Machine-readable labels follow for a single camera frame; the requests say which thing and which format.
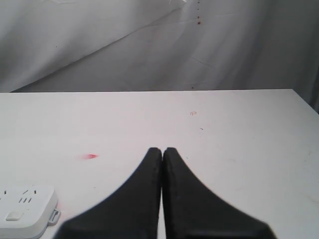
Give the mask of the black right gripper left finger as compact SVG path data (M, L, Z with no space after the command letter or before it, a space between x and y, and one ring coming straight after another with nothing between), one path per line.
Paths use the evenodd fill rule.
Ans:
M56 239L155 239L161 195L161 150L149 148L143 160L108 198L65 221Z

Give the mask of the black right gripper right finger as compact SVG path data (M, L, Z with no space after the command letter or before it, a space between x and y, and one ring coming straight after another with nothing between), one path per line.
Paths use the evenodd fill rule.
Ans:
M271 228L210 191L175 148L162 161L162 203L168 239L274 239Z

